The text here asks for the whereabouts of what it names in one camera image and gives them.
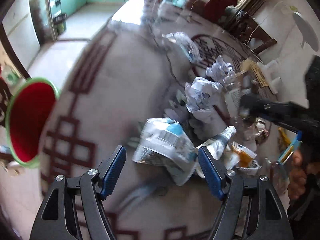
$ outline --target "crumpled paper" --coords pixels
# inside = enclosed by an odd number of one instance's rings
[[[207,68],[205,74],[222,85],[231,84],[236,79],[233,65],[229,62],[224,62],[221,55],[216,58],[211,67]]]
[[[211,122],[211,114],[215,112],[213,105],[216,98],[215,94],[219,94],[222,85],[217,82],[211,82],[203,77],[196,77],[192,85],[185,84],[185,94],[187,97],[187,109],[193,116],[204,122]]]

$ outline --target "blue clip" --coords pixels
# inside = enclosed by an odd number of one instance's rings
[[[222,201],[225,197],[225,193],[222,191],[222,181],[225,181],[224,174],[227,172],[227,169],[221,162],[212,157],[207,147],[199,149],[198,160],[211,194]]]
[[[111,195],[116,183],[118,181],[118,178],[120,176],[120,173],[122,171],[122,168],[124,166],[125,160],[127,158],[127,153],[124,147],[122,147],[117,153],[116,156],[113,157],[113,160],[110,164],[108,171],[106,172],[105,176],[103,177],[103,186],[100,193],[98,193],[100,200],[105,200],[107,196]]]

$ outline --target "trash can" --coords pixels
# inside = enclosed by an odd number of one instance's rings
[[[61,13],[55,18],[53,18],[53,26],[56,30],[57,35],[62,34],[67,29],[66,18],[66,13]]]

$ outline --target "metal screw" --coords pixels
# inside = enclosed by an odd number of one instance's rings
[[[228,170],[227,171],[227,175],[230,176],[230,177],[233,177],[235,174],[236,174],[236,172],[233,171],[233,170]]]
[[[58,175],[58,176],[56,177],[56,181],[61,181],[61,180],[63,180],[63,175]]]
[[[260,176],[260,179],[261,179],[262,181],[267,181],[267,180],[268,180],[268,177],[267,177],[266,175],[261,175],[261,176]]]
[[[91,169],[88,171],[89,175],[95,175],[95,174],[97,174],[97,172],[98,171],[96,169]]]

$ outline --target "snack wrapper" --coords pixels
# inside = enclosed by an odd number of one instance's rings
[[[147,120],[133,154],[137,163],[165,166],[172,179],[182,186],[193,174],[197,154],[181,125],[170,118]]]
[[[232,150],[235,153],[237,153],[240,157],[240,162],[239,162],[240,167],[243,167],[243,168],[248,167],[250,162],[252,160],[254,160],[257,156],[252,150],[248,149],[247,147],[245,147],[235,141],[233,141],[231,143],[231,145],[233,147]]]
[[[257,175],[258,170],[261,168],[261,166],[258,164],[256,160],[252,160],[249,162],[248,167],[237,167],[239,171],[242,173],[249,175],[249,176],[255,176]]]

